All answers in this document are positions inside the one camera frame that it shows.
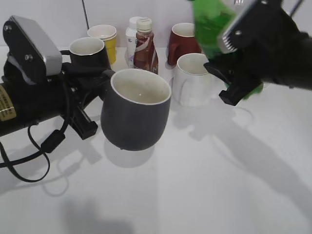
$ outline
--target cup rim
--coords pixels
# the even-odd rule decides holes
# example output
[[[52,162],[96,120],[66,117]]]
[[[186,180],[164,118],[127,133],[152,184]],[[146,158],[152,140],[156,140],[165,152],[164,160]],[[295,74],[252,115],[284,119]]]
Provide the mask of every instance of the cup rim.
[[[169,90],[168,96],[166,97],[166,99],[164,99],[163,101],[160,101],[160,102],[155,102],[155,103],[144,103],[144,102],[133,101],[133,100],[125,97],[124,95],[122,95],[120,92],[118,92],[116,90],[116,88],[114,87],[114,85],[113,85],[114,78],[118,75],[118,73],[128,72],[129,70],[136,70],[138,72],[148,73],[150,75],[155,76],[155,78],[162,80],[165,83],[165,85],[167,86],[168,90]],[[135,68],[123,69],[123,70],[119,70],[119,71],[115,72],[113,74],[112,78],[111,78],[111,87],[115,91],[115,93],[117,93],[121,98],[123,98],[123,99],[125,99],[125,100],[127,100],[129,102],[135,103],[135,104],[146,105],[146,106],[154,106],[154,105],[159,105],[159,104],[165,103],[166,101],[168,101],[170,99],[170,97],[172,95],[171,87],[170,87],[169,83],[163,77],[161,77],[160,75],[157,75],[157,74],[155,74],[153,72],[150,72],[150,71],[146,71],[146,70],[142,70],[142,69],[135,69]]]
[[[114,32],[111,33],[110,35],[108,35],[107,37],[96,37],[96,36],[92,36],[91,35],[90,32],[93,29],[95,29],[95,28],[104,28],[104,27],[110,27],[110,28],[112,28],[114,30]],[[109,24],[99,24],[99,25],[95,25],[95,26],[89,28],[88,31],[87,31],[87,34],[91,38],[98,38],[98,39],[101,39],[101,40],[111,40],[111,39],[113,39],[113,38],[115,38],[117,36],[117,29],[114,26],[109,25]]]
[[[87,40],[87,39],[88,39],[88,40],[92,39],[92,40],[99,40],[99,41],[101,41],[101,42],[103,43],[101,49],[97,50],[97,51],[94,52],[94,53],[84,54],[84,55],[83,55],[83,54],[75,53],[75,52],[73,52],[73,51],[71,50],[71,47],[72,47],[72,45],[73,45],[75,42],[77,42],[77,41],[79,41],[79,40]],[[76,39],[76,40],[74,40],[72,43],[70,43],[70,45],[69,45],[69,52],[72,53],[72,54],[74,54],[74,55],[78,55],[78,56],[90,56],[90,55],[95,55],[96,53],[100,52],[102,49],[104,49],[104,47],[105,47],[105,42],[103,42],[101,39],[91,38],[91,37],[85,37],[85,38]]]
[[[177,36],[183,37],[183,38],[194,38],[194,37],[195,37],[195,35],[194,35],[194,36],[183,36],[183,35],[180,35],[180,34],[176,33],[176,32],[174,31],[174,27],[177,26],[177,25],[179,25],[179,24],[188,24],[188,25],[191,24],[193,27],[195,27],[195,25],[194,25],[193,23],[177,23],[177,24],[175,24],[174,26],[172,26],[171,32],[173,32],[173,33],[176,34]]]
[[[186,56],[189,56],[189,55],[200,55],[200,56],[205,56],[204,54],[200,54],[200,53],[189,53],[189,54],[185,54],[185,55],[182,55],[181,57],[179,57],[179,59],[176,61],[176,65],[177,67],[184,73],[188,74],[188,75],[192,75],[192,76],[204,76],[204,75],[207,75],[209,74],[209,72],[207,71],[206,73],[203,73],[203,74],[193,74],[193,73],[189,73],[187,71],[185,71],[184,69],[182,69],[179,65],[179,61],[183,58],[183,57],[186,57]]]

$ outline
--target bottle cap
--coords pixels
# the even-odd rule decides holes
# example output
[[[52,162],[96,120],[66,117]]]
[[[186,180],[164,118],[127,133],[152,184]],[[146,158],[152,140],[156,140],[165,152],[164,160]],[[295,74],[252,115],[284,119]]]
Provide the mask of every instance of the bottle cap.
[[[136,22],[136,29],[141,33],[148,33],[152,31],[152,20],[150,18],[140,18]]]
[[[129,27],[132,29],[137,29],[137,20],[142,18],[141,16],[134,16],[129,19]]]

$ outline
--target dark gray mug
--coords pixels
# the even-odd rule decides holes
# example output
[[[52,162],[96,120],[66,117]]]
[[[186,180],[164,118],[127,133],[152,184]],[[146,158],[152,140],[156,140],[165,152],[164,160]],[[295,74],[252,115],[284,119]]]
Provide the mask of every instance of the dark gray mug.
[[[153,146],[165,130],[170,100],[171,88],[162,77],[139,69],[116,72],[101,114],[106,138],[129,151]]]
[[[80,38],[73,41],[69,50],[62,50],[62,55],[70,55],[71,63],[85,67],[111,69],[105,43],[97,38]]]

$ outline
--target red mug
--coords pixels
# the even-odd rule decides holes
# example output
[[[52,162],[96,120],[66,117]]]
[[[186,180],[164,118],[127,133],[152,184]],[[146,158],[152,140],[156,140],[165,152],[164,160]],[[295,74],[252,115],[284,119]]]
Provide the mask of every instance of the red mug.
[[[179,57],[190,53],[201,53],[194,34],[193,23],[178,23],[171,29],[168,64],[176,65]]]

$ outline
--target screw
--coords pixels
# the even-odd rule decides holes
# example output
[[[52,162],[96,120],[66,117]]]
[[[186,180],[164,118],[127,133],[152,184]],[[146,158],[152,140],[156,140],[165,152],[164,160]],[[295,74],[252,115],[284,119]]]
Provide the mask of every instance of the screw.
[[[242,31],[240,31],[240,30],[236,31],[236,32],[235,32],[235,35],[236,35],[236,36],[242,35]]]
[[[32,55],[25,55],[25,61],[31,62],[32,60],[33,60],[33,56]]]
[[[5,25],[4,27],[3,27],[3,29],[4,29],[4,31],[5,32],[10,32],[11,30],[12,30],[12,26],[11,25]]]

